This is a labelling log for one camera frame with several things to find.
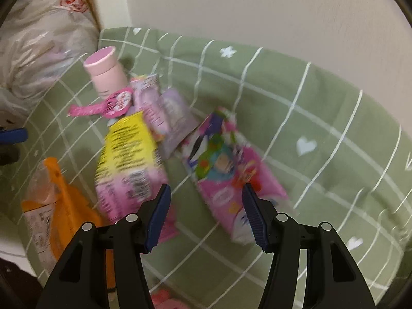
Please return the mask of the yellow pink candy wrapper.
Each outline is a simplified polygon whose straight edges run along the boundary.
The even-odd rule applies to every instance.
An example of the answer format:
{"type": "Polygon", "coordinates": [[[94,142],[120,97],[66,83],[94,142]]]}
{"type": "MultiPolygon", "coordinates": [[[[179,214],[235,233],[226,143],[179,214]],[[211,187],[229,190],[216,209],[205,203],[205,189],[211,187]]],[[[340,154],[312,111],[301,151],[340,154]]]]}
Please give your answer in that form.
{"type": "Polygon", "coordinates": [[[142,112],[111,125],[96,166],[98,208],[115,224],[153,200],[168,176],[142,112]]]}

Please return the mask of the colourful pink snack bag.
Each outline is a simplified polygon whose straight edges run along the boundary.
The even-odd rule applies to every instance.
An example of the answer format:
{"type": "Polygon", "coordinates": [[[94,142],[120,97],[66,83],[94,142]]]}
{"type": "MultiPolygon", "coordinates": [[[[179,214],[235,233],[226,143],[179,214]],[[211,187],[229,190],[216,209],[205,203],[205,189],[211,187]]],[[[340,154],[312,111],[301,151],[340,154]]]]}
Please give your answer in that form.
{"type": "Polygon", "coordinates": [[[183,141],[181,153],[197,190],[234,243],[253,241],[242,204],[245,184],[251,183],[258,197],[288,206],[285,189],[238,131],[235,115],[224,107],[217,107],[183,141]]]}

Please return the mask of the orange snack bag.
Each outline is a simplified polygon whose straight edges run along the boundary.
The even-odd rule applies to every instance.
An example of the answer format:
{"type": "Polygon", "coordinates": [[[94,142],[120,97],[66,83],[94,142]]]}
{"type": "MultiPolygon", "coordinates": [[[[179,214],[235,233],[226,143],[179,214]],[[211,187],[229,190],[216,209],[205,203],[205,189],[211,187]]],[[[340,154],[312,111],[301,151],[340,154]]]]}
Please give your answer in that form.
{"type": "Polygon", "coordinates": [[[38,164],[21,208],[38,258],[48,274],[84,223],[105,225],[83,194],[67,182],[54,157],[38,164]]]}

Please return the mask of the pale purple small wrapper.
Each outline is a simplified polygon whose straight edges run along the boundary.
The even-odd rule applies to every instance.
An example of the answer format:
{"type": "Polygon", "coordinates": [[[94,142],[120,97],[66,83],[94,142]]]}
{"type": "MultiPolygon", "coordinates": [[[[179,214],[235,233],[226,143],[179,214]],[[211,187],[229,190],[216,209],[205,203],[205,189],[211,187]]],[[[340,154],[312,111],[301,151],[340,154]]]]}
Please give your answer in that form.
{"type": "Polygon", "coordinates": [[[156,74],[142,75],[130,81],[133,109],[143,114],[144,122],[164,159],[199,125],[190,108],[174,88],[160,91],[156,74]]]}

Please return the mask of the pink lollipop wrapper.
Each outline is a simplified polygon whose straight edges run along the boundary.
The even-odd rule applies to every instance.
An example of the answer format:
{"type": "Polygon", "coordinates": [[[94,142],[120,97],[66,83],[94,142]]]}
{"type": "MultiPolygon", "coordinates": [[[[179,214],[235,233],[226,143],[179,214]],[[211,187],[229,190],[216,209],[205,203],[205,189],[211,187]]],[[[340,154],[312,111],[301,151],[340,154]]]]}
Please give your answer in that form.
{"type": "Polygon", "coordinates": [[[130,87],[120,89],[110,94],[104,101],[88,106],[71,105],[69,116],[100,115],[106,119],[114,119],[128,112],[132,106],[133,90],[130,87]]]}

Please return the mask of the pink caterpillar toy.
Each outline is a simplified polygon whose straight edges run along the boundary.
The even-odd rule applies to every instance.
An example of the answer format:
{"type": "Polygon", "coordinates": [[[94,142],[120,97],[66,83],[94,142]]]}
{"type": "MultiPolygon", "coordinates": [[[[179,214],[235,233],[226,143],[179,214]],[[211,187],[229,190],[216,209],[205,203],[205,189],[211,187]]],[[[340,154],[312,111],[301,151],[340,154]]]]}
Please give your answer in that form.
{"type": "Polygon", "coordinates": [[[172,298],[166,289],[160,289],[151,293],[151,300],[156,309],[189,309],[188,305],[177,298],[172,298]]]}

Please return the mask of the white plastic bag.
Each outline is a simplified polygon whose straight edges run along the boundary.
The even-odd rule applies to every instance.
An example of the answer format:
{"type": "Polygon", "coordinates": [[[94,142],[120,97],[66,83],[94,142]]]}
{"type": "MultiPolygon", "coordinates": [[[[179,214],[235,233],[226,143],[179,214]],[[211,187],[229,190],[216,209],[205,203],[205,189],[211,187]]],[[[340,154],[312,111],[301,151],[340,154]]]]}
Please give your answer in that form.
{"type": "Polygon", "coordinates": [[[44,93],[97,42],[87,0],[17,0],[1,25],[1,129],[22,127],[44,93]]]}

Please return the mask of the pink white jar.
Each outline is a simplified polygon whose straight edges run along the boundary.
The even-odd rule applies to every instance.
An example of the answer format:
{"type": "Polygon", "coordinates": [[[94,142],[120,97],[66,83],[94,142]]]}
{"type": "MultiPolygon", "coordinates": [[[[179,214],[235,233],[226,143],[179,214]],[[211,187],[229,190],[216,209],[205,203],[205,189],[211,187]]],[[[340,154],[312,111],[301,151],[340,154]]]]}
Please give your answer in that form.
{"type": "Polygon", "coordinates": [[[128,78],[120,64],[115,46],[99,49],[83,63],[98,96],[105,100],[112,93],[128,86],[128,78]]]}

